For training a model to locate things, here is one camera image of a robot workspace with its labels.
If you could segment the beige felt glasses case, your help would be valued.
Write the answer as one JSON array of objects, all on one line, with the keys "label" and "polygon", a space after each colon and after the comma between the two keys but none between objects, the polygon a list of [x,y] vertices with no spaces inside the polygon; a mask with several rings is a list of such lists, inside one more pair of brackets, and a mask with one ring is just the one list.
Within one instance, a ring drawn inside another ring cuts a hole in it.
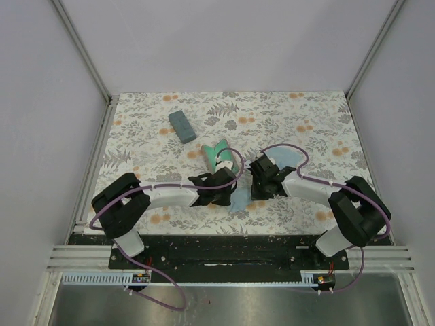
[{"label": "beige felt glasses case", "polygon": [[217,142],[214,146],[202,145],[201,151],[205,155],[205,161],[210,173],[215,173],[218,169],[218,164],[223,161],[230,162],[232,166],[230,169],[234,174],[239,173],[240,159],[236,149],[232,148],[226,139],[222,139]]}]

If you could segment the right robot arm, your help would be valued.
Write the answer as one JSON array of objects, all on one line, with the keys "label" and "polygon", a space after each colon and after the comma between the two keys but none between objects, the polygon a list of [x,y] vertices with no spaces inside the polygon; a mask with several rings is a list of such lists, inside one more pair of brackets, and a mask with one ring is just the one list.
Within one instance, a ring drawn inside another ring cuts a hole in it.
[{"label": "right robot arm", "polygon": [[390,230],[390,211],[365,179],[354,176],[344,184],[304,175],[299,168],[279,168],[266,154],[249,165],[252,175],[251,199],[276,196],[301,198],[331,209],[336,226],[325,231],[315,248],[332,257],[350,247],[365,247]]}]

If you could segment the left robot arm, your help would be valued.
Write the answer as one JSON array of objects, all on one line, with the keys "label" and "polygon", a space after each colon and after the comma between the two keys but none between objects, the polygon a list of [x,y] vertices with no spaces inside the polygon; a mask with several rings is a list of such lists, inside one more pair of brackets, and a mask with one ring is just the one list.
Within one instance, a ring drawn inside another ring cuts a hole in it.
[{"label": "left robot arm", "polygon": [[238,176],[230,168],[189,177],[181,183],[142,185],[134,173],[125,173],[91,201],[96,219],[90,229],[103,230],[120,250],[135,257],[145,245],[135,225],[147,210],[170,206],[229,206]]}]

